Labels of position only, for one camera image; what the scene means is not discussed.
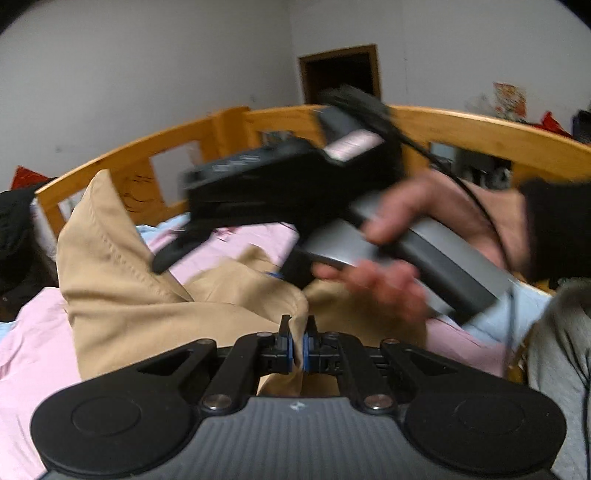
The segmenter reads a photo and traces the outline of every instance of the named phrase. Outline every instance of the black device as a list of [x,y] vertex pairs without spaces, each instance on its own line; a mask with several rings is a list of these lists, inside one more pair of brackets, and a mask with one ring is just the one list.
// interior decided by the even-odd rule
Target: black device
[[340,396],[256,397],[290,372],[293,340],[199,339],[45,400],[31,435],[43,480],[550,480],[566,434],[560,409],[524,386],[420,348],[344,333],[304,335],[303,369]]
[[[401,258],[419,269],[432,308],[460,324],[506,295],[513,278],[435,220],[420,220],[392,245],[365,242],[358,228],[373,215],[376,193],[404,177],[401,143],[374,97],[345,87],[327,102],[316,112],[326,148],[292,137],[186,173],[190,221],[156,254],[154,271],[165,271],[216,228],[287,222],[299,239],[280,275],[299,288],[313,280],[312,261],[342,268],[362,258]],[[356,116],[360,107],[369,113]]]

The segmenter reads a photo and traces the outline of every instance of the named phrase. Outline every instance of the gray fabric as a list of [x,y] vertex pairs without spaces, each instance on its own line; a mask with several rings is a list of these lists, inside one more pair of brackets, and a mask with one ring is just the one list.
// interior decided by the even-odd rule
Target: gray fabric
[[562,480],[589,480],[591,283],[561,288],[533,333],[530,386],[552,398],[567,421],[567,436],[553,466]]

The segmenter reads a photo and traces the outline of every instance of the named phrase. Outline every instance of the screw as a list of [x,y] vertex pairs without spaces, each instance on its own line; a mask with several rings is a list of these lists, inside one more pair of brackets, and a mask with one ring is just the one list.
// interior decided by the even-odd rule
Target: screw
[[365,397],[363,403],[365,403],[366,407],[371,408],[372,410],[385,410],[394,405],[394,400],[392,400],[392,397],[389,395],[378,393],[376,395]]
[[209,395],[203,400],[203,405],[209,408],[209,410],[223,410],[232,405],[232,399],[223,393],[218,393],[215,395]]

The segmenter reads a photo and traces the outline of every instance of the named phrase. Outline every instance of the finger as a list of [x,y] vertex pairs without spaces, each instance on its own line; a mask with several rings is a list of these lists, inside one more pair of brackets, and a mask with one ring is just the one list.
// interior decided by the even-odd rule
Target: finger
[[391,242],[427,213],[433,197],[432,182],[425,178],[407,180],[384,194],[376,216],[363,225],[368,241],[377,245]]
[[407,289],[417,277],[416,267],[402,260],[393,262],[384,275],[376,282],[375,299],[389,306],[397,306],[406,295]]
[[334,267],[322,263],[312,265],[312,274],[322,280],[338,280],[341,272]]
[[356,267],[343,270],[342,278],[352,292],[370,290],[381,276],[380,267],[369,260],[361,261]]
[[427,294],[418,283],[413,282],[406,289],[406,296],[398,315],[405,322],[422,322],[431,316],[431,310],[427,305]]

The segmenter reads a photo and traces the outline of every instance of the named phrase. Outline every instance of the light blue bedsheet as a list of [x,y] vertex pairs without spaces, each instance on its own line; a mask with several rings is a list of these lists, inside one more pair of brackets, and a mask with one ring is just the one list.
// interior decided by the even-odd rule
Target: light blue bedsheet
[[6,337],[7,333],[12,330],[16,322],[0,322],[0,342]]
[[182,213],[176,217],[169,218],[165,222],[159,223],[157,226],[138,225],[136,228],[144,242],[149,242],[155,238],[160,232],[171,228],[178,228],[189,221],[189,214]]
[[[550,295],[524,283],[515,285],[515,335],[516,349],[530,327],[540,319],[550,302]],[[482,341],[505,343],[509,326],[509,298],[506,297],[487,311],[474,317],[462,328]]]

